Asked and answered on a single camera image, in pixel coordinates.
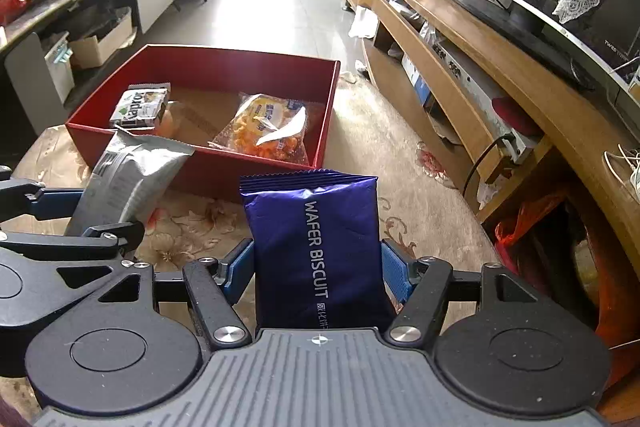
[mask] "clear plastic snack bag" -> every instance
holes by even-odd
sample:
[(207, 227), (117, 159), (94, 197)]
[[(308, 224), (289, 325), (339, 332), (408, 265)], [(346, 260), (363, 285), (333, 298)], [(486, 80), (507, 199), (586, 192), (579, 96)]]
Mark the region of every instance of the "clear plastic snack bag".
[(303, 139), (322, 104), (268, 94), (241, 94), (234, 119), (209, 146), (251, 156), (308, 165)]

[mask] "blue snack package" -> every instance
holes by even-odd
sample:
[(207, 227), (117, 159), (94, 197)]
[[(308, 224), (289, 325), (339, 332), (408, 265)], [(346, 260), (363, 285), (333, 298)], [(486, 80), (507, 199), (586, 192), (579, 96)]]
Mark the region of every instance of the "blue snack package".
[(326, 169), (241, 178), (259, 328), (386, 330), (375, 176)]

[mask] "snack package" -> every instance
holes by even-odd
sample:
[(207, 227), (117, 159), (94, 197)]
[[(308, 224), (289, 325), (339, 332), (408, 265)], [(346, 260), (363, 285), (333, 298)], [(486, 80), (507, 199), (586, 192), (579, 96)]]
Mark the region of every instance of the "snack package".
[(135, 219), (146, 223), (193, 152), (186, 143), (119, 128), (95, 165), (65, 235)]
[(236, 116), (209, 146), (308, 165), (303, 139), (310, 112), (319, 114), (321, 107), (268, 94), (243, 94)]
[(158, 127), (170, 94), (170, 84), (132, 84), (116, 104), (110, 127)]
[(377, 181), (324, 169), (241, 178), (259, 328), (384, 331), (391, 324)]

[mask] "television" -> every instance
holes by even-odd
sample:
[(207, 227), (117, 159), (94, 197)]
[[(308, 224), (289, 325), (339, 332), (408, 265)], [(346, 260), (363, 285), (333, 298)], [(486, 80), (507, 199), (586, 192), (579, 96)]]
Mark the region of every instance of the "television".
[(553, 14), (556, 0), (454, 1), (578, 90), (604, 86), (640, 136), (640, 96), (630, 92), (640, 74), (639, 0), (600, 0), (564, 24)]

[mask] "silver snack package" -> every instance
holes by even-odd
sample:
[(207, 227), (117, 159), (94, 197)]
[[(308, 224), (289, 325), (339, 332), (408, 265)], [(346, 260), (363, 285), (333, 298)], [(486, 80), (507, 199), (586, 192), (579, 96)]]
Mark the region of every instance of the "silver snack package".
[(65, 235), (97, 225), (146, 223), (194, 148), (160, 136), (118, 128), (95, 165)]

